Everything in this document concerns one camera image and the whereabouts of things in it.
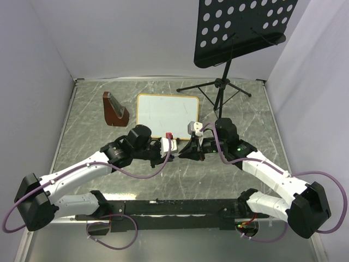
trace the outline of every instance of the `round hole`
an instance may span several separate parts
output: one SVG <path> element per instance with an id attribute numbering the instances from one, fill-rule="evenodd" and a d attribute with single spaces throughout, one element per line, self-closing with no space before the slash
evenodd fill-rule
<path id="1" fill-rule="evenodd" d="M 202 35 L 207 34 L 207 32 L 208 32 L 208 28 L 204 28 L 204 29 L 201 31 Z"/>
<path id="2" fill-rule="evenodd" d="M 231 15 L 234 12 L 234 7 L 228 8 L 228 14 Z"/>
<path id="3" fill-rule="evenodd" d="M 245 7 L 246 7 L 246 5 L 245 5 L 245 4 L 240 5 L 240 7 L 239 7 L 239 11 L 240 11 L 240 12 L 242 12 L 243 10 L 245 10 Z"/>
<path id="4" fill-rule="evenodd" d="M 216 12 L 216 17 L 219 18 L 222 15 L 222 10 L 218 10 Z"/>
<path id="5" fill-rule="evenodd" d="M 225 23 L 224 27 L 225 27 L 225 28 L 229 28 L 230 25 L 231 25 L 231 22 L 230 22 L 230 21 L 227 21 L 227 22 Z"/>
<path id="6" fill-rule="evenodd" d="M 213 27 L 213 31 L 217 32 L 218 30 L 219 30 L 219 24 L 217 24 Z"/>
<path id="7" fill-rule="evenodd" d="M 206 22 L 209 19 L 209 13 L 205 14 L 203 16 L 203 20 Z"/>
<path id="8" fill-rule="evenodd" d="M 254 9 L 254 7 L 256 7 L 256 5 L 257 5 L 257 1 L 253 1 L 250 5 L 250 8 Z"/>

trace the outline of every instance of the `white wall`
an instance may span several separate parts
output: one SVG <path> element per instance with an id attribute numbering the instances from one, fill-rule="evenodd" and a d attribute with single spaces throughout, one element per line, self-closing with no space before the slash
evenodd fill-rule
<path id="1" fill-rule="evenodd" d="M 278 60 L 267 90 L 292 171 L 323 170 L 349 193 L 349 1 L 311 0 Z M 332 218 L 342 197 L 326 178 Z M 347 218 L 339 231 L 322 235 L 330 261 L 348 261 Z"/>
<path id="2" fill-rule="evenodd" d="M 22 178 L 47 174 L 73 81 L 29 1 L 0 2 L 0 219 Z M 8 227 L 23 223 L 17 211 Z M 13 261 L 23 230 L 0 232 L 0 260 Z"/>
<path id="3" fill-rule="evenodd" d="M 198 0 L 30 1 L 74 78 L 223 73 L 224 65 L 200 69 L 193 63 Z M 287 37 L 308 3 L 298 1 Z M 234 59 L 230 77 L 267 79 L 285 45 Z"/>

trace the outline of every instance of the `black music stand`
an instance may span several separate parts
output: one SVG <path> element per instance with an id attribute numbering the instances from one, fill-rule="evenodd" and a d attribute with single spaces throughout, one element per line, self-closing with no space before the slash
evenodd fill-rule
<path id="1" fill-rule="evenodd" d="M 206 84 L 184 87 L 177 92 L 198 88 L 222 117 L 223 105 L 238 92 L 252 95 L 230 83 L 227 79 L 232 59 L 278 45 L 286 40 L 286 25 L 297 0 L 200 0 L 198 7 L 194 63 L 208 68 L 226 63 L 222 78 Z M 214 85 L 218 94 L 213 103 L 201 90 Z M 223 102 L 225 87 L 237 92 Z"/>

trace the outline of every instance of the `gray marble surface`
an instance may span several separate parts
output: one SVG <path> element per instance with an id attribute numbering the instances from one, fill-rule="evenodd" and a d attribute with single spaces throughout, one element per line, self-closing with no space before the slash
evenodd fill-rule
<path id="1" fill-rule="evenodd" d="M 215 121 L 211 103 L 197 89 L 177 93 L 179 87 L 208 82 L 206 80 L 175 81 L 86 81 L 77 83 L 77 91 L 64 131 L 64 136 L 55 163 L 55 171 L 79 162 L 106 143 L 125 135 L 136 124 L 137 95 L 175 94 L 197 96 L 200 100 L 199 121 Z M 255 145 L 266 157 L 283 169 L 287 169 L 286 159 L 270 112 L 264 87 L 258 81 L 232 81 L 233 84 L 252 93 L 249 98 L 239 93 L 224 105 L 223 117 L 229 117 L 238 128 L 242 139 Z M 203 88 L 211 100 L 215 99 L 214 86 Z M 126 128 L 110 127 L 103 114 L 103 92 L 110 91 L 130 112 Z M 234 94 L 227 87 L 225 98 Z M 126 170 L 138 175 L 152 174 L 149 162 L 134 160 Z M 273 194 L 271 189 L 250 174 L 235 166 L 224 165 L 217 154 L 209 154 L 204 162 L 175 159 L 168 163 L 163 172 L 147 180 L 137 180 L 115 172 L 97 178 L 77 188 L 72 194 L 84 194 L 98 189 L 108 199 L 217 199 L 237 198 L 249 188 Z"/>

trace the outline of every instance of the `whiteboard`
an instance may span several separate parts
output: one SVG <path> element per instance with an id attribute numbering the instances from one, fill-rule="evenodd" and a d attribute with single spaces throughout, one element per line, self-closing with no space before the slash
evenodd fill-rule
<path id="1" fill-rule="evenodd" d="M 198 120 L 198 105 L 198 97 L 140 94 L 136 122 L 149 127 L 153 138 L 171 132 L 174 138 L 189 140 L 188 124 Z"/>

